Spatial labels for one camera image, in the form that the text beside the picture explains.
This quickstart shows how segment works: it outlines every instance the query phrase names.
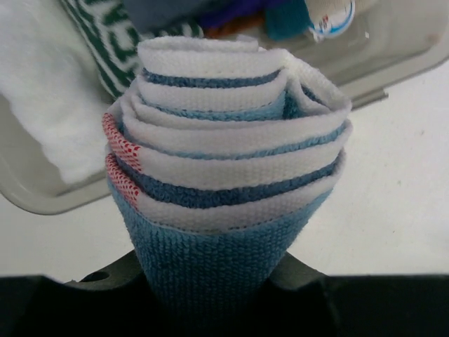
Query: black stand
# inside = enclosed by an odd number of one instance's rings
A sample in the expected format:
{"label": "black stand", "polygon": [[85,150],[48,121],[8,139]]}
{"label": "black stand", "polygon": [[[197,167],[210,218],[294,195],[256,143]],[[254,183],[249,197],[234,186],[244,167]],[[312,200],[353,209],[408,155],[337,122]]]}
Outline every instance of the black stand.
{"label": "black stand", "polygon": [[[1,337],[173,336],[174,326],[134,252],[80,282],[0,279]],[[235,336],[446,337],[449,276],[327,277],[287,255]]]}

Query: white towel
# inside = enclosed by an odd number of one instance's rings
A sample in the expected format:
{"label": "white towel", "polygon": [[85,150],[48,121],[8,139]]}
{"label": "white towel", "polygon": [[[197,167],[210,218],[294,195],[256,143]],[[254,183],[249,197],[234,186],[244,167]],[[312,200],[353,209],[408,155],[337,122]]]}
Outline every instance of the white towel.
{"label": "white towel", "polygon": [[58,0],[0,2],[0,93],[67,184],[103,170],[96,66]]}

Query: green and white patterned cloth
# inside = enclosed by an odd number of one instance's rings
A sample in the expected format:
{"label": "green and white patterned cloth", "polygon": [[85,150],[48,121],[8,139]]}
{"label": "green and white patterned cloth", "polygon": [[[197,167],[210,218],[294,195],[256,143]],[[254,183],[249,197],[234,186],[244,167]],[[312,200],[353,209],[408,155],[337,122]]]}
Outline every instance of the green and white patterned cloth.
{"label": "green and white patterned cloth", "polygon": [[140,35],[122,0],[60,1],[91,50],[102,85],[114,98],[125,92],[141,69],[136,50],[140,41],[166,35],[203,36],[203,30],[195,22]]}

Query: plastic container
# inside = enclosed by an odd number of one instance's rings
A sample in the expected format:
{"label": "plastic container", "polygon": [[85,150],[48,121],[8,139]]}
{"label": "plastic container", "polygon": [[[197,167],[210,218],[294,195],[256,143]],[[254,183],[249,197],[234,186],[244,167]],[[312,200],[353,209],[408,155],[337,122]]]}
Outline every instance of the plastic container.
{"label": "plastic container", "polygon": [[[319,68],[354,100],[354,107],[386,97],[384,88],[449,56],[448,0],[379,0],[349,29],[316,43],[311,36],[274,42],[260,29],[243,34],[266,48],[283,47]],[[109,194],[105,175],[68,186],[23,130],[0,96],[0,192],[20,208],[57,214]]]}

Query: stacked towel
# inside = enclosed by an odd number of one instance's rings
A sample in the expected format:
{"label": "stacked towel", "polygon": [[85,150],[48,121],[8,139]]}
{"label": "stacked towel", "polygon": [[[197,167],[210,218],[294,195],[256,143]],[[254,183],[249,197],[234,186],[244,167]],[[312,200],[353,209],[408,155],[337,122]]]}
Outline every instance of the stacked towel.
{"label": "stacked towel", "polygon": [[103,117],[109,186],[156,296],[185,333],[212,336],[332,191],[351,103],[256,41],[161,37],[138,54]]}

